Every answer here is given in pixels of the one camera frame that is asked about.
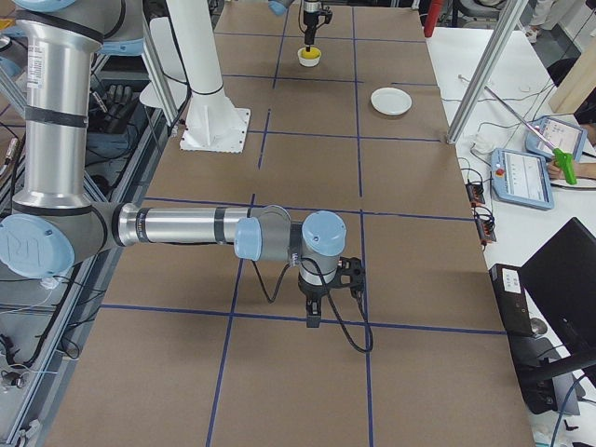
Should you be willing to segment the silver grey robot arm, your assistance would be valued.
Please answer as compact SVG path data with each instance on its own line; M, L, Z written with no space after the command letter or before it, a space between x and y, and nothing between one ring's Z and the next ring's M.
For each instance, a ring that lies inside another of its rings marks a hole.
M293 3L294 0L271 0L267 2L270 10L276 16L281 16L287 13ZM332 21L331 8L325 7L322 1L300 1L299 8L302 10L302 23L300 29L305 34L307 32L315 32L320 26L330 24Z

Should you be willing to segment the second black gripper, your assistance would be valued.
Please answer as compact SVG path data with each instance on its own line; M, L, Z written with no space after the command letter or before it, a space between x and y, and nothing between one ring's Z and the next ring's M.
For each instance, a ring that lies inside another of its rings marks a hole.
M336 275L326 286L323 286L321 283L311 284L299 276L298 286L306 299L306 327L318 328L321 320L321 299L324 296L329 295L331 290L340 288L340 277L339 275Z

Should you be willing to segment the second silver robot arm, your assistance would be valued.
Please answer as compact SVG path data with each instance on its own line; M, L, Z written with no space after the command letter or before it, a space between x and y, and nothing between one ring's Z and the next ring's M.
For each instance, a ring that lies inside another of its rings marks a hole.
M220 244L241 259L299 269L306 323L340 283L345 224L317 211L295 222L278 206L140 208L85 197L83 177L93 55L143 41L139 1L20 1L28 40L24 186L1 223L1 259L27 278L49 278L115 246Z

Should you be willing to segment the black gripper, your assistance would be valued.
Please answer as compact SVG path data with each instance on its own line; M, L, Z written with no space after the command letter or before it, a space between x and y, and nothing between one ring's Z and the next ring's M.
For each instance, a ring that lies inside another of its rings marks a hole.
M323 1L312 0L302 2L302 24L305 33L305 47L315 45L316 30L332 21L331 8Z

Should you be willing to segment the person's hand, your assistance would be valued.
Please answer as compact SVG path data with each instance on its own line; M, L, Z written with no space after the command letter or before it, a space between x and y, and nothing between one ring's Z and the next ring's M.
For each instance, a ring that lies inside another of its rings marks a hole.
M550 161L548 163L548 174L551 180L564 180L565 175L562 169L556 164L556 161Z

